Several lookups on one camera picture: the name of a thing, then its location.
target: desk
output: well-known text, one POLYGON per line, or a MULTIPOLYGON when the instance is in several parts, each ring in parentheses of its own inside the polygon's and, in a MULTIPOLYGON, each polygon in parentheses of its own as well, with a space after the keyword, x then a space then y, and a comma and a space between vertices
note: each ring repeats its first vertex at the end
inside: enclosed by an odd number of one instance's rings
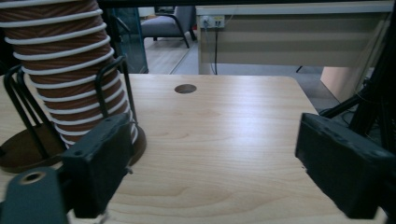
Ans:
MULTIPOLYGON (((295 80, 132 75, 132 84, 148 146, 107 223, 352 223, 294 157, 301 113, 315 113, 295 80), (186 83, 197 91, 174 91, 186 83)), ((11 112, 1 110, 2 127, 23 128, 11 112)), ((3 193, 10 176, 0 177, 3 193)))
MULTIPOLYGON (((339 100, 355 93, 375 65, 393 1, 197 7, 226 15, 218 63, 326 66, 322 82, 339 100)), ((214 62, 214 30, 198 29, 200 74, 214 62)))

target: brown base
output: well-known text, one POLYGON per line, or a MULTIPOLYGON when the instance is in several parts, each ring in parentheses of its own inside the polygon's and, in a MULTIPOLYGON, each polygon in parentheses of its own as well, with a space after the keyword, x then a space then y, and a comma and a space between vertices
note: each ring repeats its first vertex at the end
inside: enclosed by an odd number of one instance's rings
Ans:
POLYGON ((134 155, 132 156, 131 161, 129 162, 130 165, 135 164, 140 159, 140 157, 142 157, 143 153, 146 150, 146 146, 148 144, 146 139, 146 134, 143 131, 143 129, 137 126, 137 130, 139 131, 139 134, 137 136, 136 141, 134 142, 134 155))
POLYGON ((9 173, 21 173, 38 167, 50 166, 61 160, 64 152, 63 146, 53 139, 52 134, 45 125, 34 127, 49 158, 43 159, 38 152, 35 142, 29 132, 24 130, 9 138, 2 146, 4 155, 0 156, 0 168, 9 173))

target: wall outlet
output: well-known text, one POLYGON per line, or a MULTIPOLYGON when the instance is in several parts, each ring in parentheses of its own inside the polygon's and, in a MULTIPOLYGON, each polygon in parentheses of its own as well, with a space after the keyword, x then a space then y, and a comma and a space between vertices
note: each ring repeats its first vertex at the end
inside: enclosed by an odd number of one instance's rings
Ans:
POLYGON ((224 28, 224 16, 201 16, 200 25, 201 28, 224 28))

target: gray floor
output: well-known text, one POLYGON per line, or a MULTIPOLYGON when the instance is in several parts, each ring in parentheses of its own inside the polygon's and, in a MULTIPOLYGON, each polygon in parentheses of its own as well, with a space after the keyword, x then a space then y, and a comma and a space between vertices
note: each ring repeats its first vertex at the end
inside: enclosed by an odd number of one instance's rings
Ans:
MULTIPOLYGON (((319 112, 334 107, 339 102, 320 81, 322 67, 304 66, 299 73, 299 66, 257 65, 257 64, 218 64, 219 75, 238 76, 286 76, 293 77, 302 87, 312 105, 319 112)), ((198 45, 191 46, 190 51, 181 60, 171 74, 198 75, 198 45)))

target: chair seat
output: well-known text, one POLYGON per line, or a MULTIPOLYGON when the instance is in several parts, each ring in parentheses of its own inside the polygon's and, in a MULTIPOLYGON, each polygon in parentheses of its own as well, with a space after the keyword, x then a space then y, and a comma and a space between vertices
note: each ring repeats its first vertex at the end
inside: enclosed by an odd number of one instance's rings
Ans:
POLYGON ((170 17, 160 16, 155 19, 142 22, 143 36, 179 36, 176 22, 170 17))

